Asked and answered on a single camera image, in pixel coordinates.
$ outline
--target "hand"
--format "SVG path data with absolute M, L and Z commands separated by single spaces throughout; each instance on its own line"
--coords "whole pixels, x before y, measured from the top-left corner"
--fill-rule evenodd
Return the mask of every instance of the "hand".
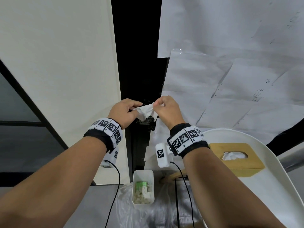
M 129 110 L 133 110 L 135 107 L 139 107 L 141 105 L 142 103 L 140 101 L 134 101 L 128 98 L 123 99 L 112 107 L 108 118 L 117 121 L 123 130 L 127 128 L 139 114 L 137 110 L 134 110 L 130 113 Z
M 169 130 L 177 124 L 186 123 L 181 115 L 179 105 L 171 96 L 162 96 L 157 99 L 153 103 L 153 109 Z

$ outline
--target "wooden tissue box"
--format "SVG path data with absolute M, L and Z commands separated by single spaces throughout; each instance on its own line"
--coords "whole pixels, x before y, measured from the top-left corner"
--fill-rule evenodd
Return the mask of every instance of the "wooden tissue box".
M 265 168 L 263 162 L 247 143 L 210 143 L 209 146 L 237 177 L 251 177 Z M 242 152 L 248 158 L 224 161 L 222 159 L 224 152 Z

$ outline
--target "trash bag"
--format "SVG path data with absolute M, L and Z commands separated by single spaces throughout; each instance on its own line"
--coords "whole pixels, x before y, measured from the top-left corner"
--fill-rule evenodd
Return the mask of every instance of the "trash bag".
M 202 221 L 202 216 L 194 202 L 194 222 Z M 120 228 L 177 228 L 175 186 L 171 183 L 154 185 L 155 201 L 149 209 L 135 209 L 132 203 L 132 183 L 125 184 L 118 191 L 115 204 Z M 177 195 L 180 226 L 192 224 L 191 204 L 183 180 L 177 181 Z

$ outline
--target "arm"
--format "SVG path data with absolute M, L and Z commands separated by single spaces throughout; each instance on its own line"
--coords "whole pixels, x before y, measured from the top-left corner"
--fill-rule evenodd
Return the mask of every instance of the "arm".
M 185 123 L 178 104 L 171 96 L 156 100 L 154 110 L 169 130 Z M 196 204 L 209 228 L 285 228 L 210 149 L 194 149 L 184 156 L 183 162 Z
M 124 99 L 109 118 L 126 128 L 141 102 Z M 94 137 L 84 137 L 0 199 L 0 227 L 63 227 L 78 207 L 106 153 Z

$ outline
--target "green item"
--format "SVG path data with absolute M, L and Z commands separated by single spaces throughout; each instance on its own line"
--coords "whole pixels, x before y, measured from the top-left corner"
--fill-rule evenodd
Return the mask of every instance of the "green item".
M 143 182 L 143 181 L 138 181 L 135 185 L 135 189 L 136 190 L 139 190 L 141 189 L 143 186 L 147 186 L 147 183 L 146 182 Z

